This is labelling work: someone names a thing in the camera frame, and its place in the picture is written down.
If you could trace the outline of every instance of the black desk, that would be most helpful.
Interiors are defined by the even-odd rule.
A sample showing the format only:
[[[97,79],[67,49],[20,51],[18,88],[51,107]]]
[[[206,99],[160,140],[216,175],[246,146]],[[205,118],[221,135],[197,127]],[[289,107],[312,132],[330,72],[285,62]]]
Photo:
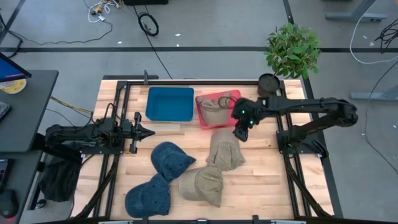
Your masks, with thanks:
[[[0,101],[12,107],[0,122],[0,157],[14,159],[6,188],[16,191],[19,202],[18,214],[7,222],[0,216],[0,223],[18,223],[21,218],[42,157],[42,151],[30,150],[58,77],[56,70],[29,72],[32,78],[22,92],[8,95],[0,91]]]

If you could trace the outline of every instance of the black plant pot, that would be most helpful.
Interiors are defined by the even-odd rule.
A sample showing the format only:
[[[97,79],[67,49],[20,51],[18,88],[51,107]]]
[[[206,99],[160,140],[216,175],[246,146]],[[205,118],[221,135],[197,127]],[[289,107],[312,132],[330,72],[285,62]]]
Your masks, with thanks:
[[[265,73],[260,76],[257,93],[259,96],[269,96],[276,93],[280,87],[278,77],[273,74]]]

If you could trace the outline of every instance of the metal clamp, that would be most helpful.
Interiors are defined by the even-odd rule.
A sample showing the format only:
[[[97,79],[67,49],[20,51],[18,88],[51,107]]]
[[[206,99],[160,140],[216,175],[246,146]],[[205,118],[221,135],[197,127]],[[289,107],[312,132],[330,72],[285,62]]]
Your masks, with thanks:
[[[199,218],[199,219],[197,220],[197,223],[198,223],[198,224],[207,224],[207,219],[206,219],[206,218]]]
[[[147,70],[144,70],[144,85],[148,85],[148,78]]]
[[[253,224],[260,224],[260,218],[258,215],[253,215]]]
[[[133,224],[134,221],[106,221],[106,222],[99,222],[98,224]]]
[[[293,220],[271,220],[271,224],[306,224],[305,221],[293,221]]]

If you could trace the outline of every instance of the blue plastic bin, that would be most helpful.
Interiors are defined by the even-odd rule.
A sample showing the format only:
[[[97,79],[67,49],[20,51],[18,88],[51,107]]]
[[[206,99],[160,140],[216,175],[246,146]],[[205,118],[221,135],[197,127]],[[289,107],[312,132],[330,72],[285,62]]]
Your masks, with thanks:
[[[145,115],[152,121],[192,120],[193,88],[149,88]]]

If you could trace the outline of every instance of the white cable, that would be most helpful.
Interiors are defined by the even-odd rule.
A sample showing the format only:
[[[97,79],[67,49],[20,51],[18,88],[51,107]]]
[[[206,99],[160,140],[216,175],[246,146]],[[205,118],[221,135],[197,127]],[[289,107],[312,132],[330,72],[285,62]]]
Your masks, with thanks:
[[[99,4],[101,4],[102,3],[102,1],[100,1],[99,3],[97,3],[97,4],[94,4],[94,5],[92,5],[89,9],[88,9],[88,22],[90,22],[90,23],[95,23],[95,22],[99,22],[99,21],[101,21],[101,19],[97,19],[97,20],[95,20],[95,21],[91,21],[91,19],[90,19],[90,16],[91,16],[91,9],[94,7],[94,6],[97,6],[97,5],[99,5]]]
[[[366,10],[366,12],[359,18],[358,22],[357,22],[356,25],[355,25],[354,32],[353,32],[353,36],[352,36],[352,38],[351,38],[351,42],[349,43],[349,51],[351,52],[351,55],[353,55],[353,57],[355,58],[355,60],[356,60],[357,62],[362,63],[362,64],[365,64],[365,65],[371,65],[371,64],[375,64],[375,63],[381,63],[381,62],[390,62],[390,61],[393,61],[393,60],[397,59],[398,56],[396,56],[396,57],[394,57],[394,58],[392,58],[392,59],[389,59],[389,60],[380,60],[380,61],[377,61],[377,62],[363,62],[363,61],[361,61],[361,60],[359,60],[358,58],[355,57],[354,52],[353,52],[351,46],[352,46],[352,44],[353,44],[353,40],[354,40],[356,28],[358,27],[359,22],[361,22],[361,19],[362,19],[363,16],[367,13],[368,10]]]
[[[95,23],[95,22],[101,21],[101,19],[97,19],[97,20],[95,20],[95,21],[92,21],[92,20],[90,19],[90,17],[91,17],[91,9],[94,8],[95,6],[99,5],[99,4],[102,4],[102,3],[103,3],[103,0],[101,0],[101,1],[100,1],[99,3],[97,3],[97,4],[92,5],[92,6],[88,9],[88,22],[90,22],[90,23]],[[106,12],[107,14],[109,14],[109,13],[111,12],[111,9],[109,8],[109,6],[114,6],[114,5],[115,5],[115,4],[113,4],[113,3],[107,2],[107,3],[104,4],[103,9],[105,9],[105,12]]]

